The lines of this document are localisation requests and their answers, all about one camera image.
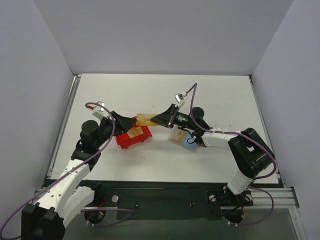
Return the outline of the red plastic bin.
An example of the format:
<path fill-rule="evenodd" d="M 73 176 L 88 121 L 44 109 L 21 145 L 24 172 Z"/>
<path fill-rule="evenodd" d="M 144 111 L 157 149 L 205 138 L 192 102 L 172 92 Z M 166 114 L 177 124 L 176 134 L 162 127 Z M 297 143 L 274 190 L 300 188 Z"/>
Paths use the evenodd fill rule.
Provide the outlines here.
<path fill-rule="evenodd" d="M 133 146 L 137 143 L 143 143 L 147 139 L 152 137 L 152 133 L 150 132 L 147 126 L 140 126 L 143 130 L 143 134 L 138 135 L 134 138 L 130 138 L 127 133 L 121 134 L 115 137 L 116 143 L 121 149 L 128 149 L 130 146 Z"/>

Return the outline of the gold VIP card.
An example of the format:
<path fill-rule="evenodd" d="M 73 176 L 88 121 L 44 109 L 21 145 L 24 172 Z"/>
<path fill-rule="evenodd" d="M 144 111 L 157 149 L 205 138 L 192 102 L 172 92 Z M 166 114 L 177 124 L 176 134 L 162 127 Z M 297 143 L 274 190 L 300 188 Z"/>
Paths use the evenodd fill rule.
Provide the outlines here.
<path fill-rule="evenodd" d="M 180 130 L 180 129 L 176 129 L 174 130 L 170 137 L 169 140 L 171 142 L 177 143 L 177 144 L 181 144 L 186 136 L 187 132 L 184 130 Z"/>

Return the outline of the beige leather card holder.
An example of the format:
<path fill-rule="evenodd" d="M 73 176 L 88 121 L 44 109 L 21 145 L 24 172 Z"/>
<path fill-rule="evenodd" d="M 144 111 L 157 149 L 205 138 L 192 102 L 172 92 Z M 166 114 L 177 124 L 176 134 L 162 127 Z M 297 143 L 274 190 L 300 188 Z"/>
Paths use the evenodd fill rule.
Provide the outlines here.
<path fill-rule="evenodd" d="M 169 137 L 168 137 L 168 140 L 169 140 L 171 143 L 174 143 L 174 144 L 176 144 L 176 145 L 178 145 L 178 146 L 180 146 L 180 147 L 182 147 L 182 148 L 184 148 L 184 149 L 186 149 L 186 150 L 189 150 L 189 151 L 195 153 L 195 152 L 198 150 L 199 146 L 194 142 L 194 140 L 193 140 L 192 137 L 191 137 L 191 134 L 190 134 L 188 131 L 186 131 L 186 132 L 187 132 L 187 134 L 185 135 L 185 137 L 184 137 L 184 139 L 183 139 L 183 142 L 180 143 L 180 144 L 177 144 L 177 143 L 175 143 L 175 142 L 170 141 L 170 135 L 171 135 L 171 133 L 170 133 L 170 135 L 169 135 Z"/>

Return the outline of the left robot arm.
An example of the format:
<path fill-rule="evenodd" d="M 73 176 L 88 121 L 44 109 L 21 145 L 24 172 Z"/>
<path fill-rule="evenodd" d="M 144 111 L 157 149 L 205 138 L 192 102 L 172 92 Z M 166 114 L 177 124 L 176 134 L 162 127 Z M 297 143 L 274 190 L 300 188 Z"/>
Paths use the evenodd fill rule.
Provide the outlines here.
<path fill-rule="evenodd" d="M 100 122 L 87 120 L 81 126 L 80 139 L 60 177 L 48 186 L 36 203 L 28 203 L 21 213 L 21 239 L 61 240 L 70 221 L 88 204 L 99 205 L 103 193 L 96 188 L 82 186 L 80 182 L 98 162 L 100 148 L 113 136 L 127 133 L 136 123 L 115 111 L 106 117 L 95 115 Z"/>

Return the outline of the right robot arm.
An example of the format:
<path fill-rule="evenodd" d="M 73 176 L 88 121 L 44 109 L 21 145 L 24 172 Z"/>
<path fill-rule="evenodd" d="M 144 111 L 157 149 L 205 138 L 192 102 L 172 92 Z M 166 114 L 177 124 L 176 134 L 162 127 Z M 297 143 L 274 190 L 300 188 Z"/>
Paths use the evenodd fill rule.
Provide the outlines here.
<path fill-rule="evenodd" d="M 150 121 L 170 129 L 178 126 L 183 131 L 191 130 L 191 139 L 201 147 L 231 151 L 238 170 L 227 183 L 223 198 L 226 203 L 234 205 L 241 199 L 241 193 L 255 180 L 267 178 L 276 172 L 275 155 L 253 128 L 243 131 L 213 129 L 205 122 L 204 115 L 200 107 L 193 107 L 187 115 L 172 104 L 166 111 L 151 117 Z"/>

